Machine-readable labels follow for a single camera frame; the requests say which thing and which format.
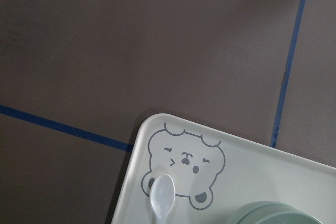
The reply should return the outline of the green bowl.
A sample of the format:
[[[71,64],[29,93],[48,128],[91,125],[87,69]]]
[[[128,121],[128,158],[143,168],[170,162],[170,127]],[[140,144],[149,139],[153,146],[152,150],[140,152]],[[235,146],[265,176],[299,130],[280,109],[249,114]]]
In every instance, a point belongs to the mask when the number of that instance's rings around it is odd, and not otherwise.
[[[232,213],[225,223],[322,223],[319,219],[288,204],[255,201]]]

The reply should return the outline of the cream bear tray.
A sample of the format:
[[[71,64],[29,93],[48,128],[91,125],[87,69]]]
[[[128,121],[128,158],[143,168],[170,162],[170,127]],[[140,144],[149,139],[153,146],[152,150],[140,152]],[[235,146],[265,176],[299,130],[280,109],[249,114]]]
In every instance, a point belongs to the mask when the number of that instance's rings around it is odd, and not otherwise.
[[[175,184],[170,223],[224,223],[254,201],[335,223],[335,168],[163,113],[140,126],[112,222],[154,223],[149,193],[163,174]]]

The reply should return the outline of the white plastic spoon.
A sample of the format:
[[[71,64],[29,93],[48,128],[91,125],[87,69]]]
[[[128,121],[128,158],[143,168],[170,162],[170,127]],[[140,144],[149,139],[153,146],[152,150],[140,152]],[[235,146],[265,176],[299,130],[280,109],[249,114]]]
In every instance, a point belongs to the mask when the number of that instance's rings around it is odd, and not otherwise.
[[[174,181],[170,175],[164,174],[154,181],[150,191],[150,205],[155,223],[166,223],[174,203]]]

